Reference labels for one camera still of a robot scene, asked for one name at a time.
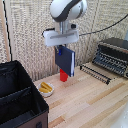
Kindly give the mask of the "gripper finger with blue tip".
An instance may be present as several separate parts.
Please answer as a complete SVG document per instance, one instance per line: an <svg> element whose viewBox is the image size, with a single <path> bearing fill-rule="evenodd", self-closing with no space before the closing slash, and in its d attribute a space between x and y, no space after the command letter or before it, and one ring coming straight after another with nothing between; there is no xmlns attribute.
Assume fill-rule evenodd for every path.
<svg viewBox="0 0 128 128"><path fill-rule="evenodd" d="M61 56L62 55L62 45L58 46L58 55Z"/></svg>

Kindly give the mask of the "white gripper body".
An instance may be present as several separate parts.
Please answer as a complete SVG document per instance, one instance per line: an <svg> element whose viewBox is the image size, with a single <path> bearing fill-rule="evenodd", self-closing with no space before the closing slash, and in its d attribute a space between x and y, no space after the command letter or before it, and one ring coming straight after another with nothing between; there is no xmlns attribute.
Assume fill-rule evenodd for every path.
<svg viewBox="0 0 128 128"><path fill-rule="evenodd" d="M44 43L46 46L57 46L74 43L79 40L79 33L76 29L68 31L66 34L59 34L54 30L44 31Z"/></svg>

